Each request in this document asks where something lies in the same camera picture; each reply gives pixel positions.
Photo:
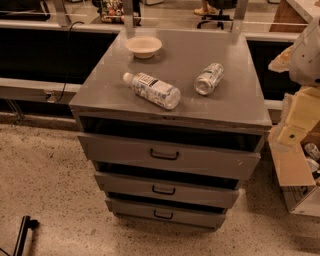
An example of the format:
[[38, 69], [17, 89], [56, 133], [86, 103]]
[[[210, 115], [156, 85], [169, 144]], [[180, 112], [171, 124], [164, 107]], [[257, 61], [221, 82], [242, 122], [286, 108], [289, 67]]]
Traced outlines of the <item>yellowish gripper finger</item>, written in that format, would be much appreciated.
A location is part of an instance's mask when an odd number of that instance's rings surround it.
[[275, 59], [273, 59], [269, 63], [268, 69], [277, 73], [288, 71], [290, 67], [291, 51], [292, 47], [288, 47], [283, 50]]

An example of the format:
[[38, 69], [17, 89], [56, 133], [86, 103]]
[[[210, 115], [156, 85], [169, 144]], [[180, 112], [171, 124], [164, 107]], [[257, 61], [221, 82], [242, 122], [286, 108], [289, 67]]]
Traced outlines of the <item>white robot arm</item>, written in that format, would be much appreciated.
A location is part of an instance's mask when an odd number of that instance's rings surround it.
[[320, 86], [320, 17], [316, 16], [294, 44], [282, 51], [268, 65], [277, 72], [289, 72], [293, 82], [302, 86]]

